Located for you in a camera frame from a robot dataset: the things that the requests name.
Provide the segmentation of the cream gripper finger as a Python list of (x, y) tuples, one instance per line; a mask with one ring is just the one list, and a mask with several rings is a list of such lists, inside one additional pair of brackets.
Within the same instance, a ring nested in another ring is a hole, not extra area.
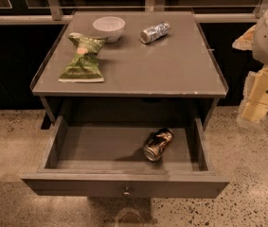
[(243, 99), (239, 106), (239, 118), (249, 122), (260, 122), (268, 113), (268, 105)]
[(238, 39), (232, 43), (232, 47), (238, 50), (251, 50), (253, 45), (253, 37), (256, 26), (248, 28)]

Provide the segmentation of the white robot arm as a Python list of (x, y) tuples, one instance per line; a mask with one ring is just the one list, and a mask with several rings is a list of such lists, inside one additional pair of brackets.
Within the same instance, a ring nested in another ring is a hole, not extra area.
[(242, 119), (259, 122), (268, 113), (268, 9), (232, 43), (232, 47), (251, 50), (253, 58), (263, 64), (257, 73), (250, 73), (246, 78), (240, 112)]

